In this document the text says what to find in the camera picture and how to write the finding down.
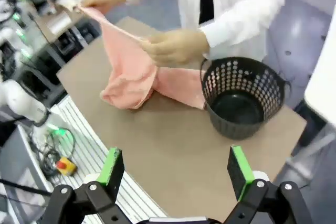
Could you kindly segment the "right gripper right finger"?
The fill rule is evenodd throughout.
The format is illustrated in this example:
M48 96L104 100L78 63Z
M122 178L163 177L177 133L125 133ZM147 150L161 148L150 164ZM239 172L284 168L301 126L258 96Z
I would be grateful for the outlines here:
M312 218L296 183L279 186L255 178L240 146L231 146L227 171L237 204L224 223L251 223L256 213L267 213L273 223L312 223Z

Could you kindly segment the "person's right hand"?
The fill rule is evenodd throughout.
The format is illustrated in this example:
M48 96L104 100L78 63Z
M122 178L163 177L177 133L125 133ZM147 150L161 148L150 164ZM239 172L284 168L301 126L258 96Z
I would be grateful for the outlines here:
M126 0L81 0L79 6L82 8L93 7L106 14L110 9L125 2Z

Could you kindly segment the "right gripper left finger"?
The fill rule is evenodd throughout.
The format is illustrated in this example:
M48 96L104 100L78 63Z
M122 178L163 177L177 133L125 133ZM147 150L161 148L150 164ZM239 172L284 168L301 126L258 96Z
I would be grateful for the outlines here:
M131 223L116 204L124 173L122 151L111 148L98 178L73 189L54 188L46 208L46 223L82 223L85 216L98 215L102 223Z

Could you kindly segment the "person's left hand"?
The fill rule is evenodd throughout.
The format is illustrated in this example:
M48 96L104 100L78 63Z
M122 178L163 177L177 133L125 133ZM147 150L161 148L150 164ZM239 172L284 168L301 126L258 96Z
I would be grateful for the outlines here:
M141 41L141 47L158 65L184 65L209 53L205 34L199 29L176 29Z

